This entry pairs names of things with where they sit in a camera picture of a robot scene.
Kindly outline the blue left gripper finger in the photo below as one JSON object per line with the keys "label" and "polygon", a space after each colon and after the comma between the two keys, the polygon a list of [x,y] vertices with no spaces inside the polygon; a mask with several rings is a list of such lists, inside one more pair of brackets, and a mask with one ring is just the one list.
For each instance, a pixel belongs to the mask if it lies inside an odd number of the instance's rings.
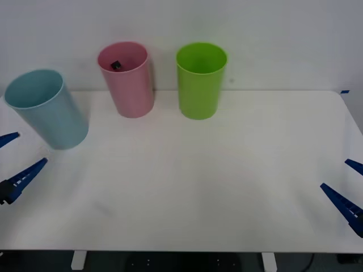
{"label": "blue left gripper finger", "polygon": [[9,134],[0,136],[0,148],[7,145],[11,141],[17,139],[19,136],[20,136],[20,134],[18,132],[9,133]]}
{"label": "blue left gripper finger", "polygon": [[37,163],[19,172],[10,179],[1,181],[1,205],[14,203],[21,195],[25,187],[39,174],[48,162],[47,158],[42,158]]}

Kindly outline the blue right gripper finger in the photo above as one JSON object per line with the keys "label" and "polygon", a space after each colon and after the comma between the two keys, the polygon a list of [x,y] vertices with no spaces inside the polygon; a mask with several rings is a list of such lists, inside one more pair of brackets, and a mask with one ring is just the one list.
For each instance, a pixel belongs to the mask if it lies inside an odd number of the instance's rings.
{"label": "blue right gripper finger", "polygon": [[353,229],[359,237],[362,237],[362,209],[333,190],[327,184],[322,183],[320,188],[339,210],[351,229]]}
{"label": "blue right gripper finger", "polygon": [[363,164],[356,162],[354,160],[351,160],[351,159],[347,159],[345,161],[345,164],[350,166],[352,169],[354,169],[360,175],[363,175]]}

